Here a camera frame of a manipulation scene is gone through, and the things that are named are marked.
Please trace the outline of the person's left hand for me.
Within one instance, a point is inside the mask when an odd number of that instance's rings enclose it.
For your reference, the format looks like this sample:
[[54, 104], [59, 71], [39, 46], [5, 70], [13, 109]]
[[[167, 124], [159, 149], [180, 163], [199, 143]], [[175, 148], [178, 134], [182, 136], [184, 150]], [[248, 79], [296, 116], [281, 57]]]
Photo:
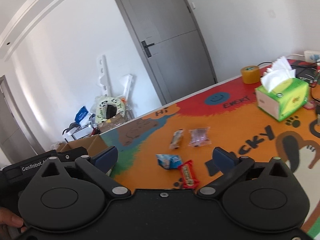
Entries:
[[21, 217], [1, 207], [1, 239], [13, 239], [16, 233], [24, 233], [26, 230]]

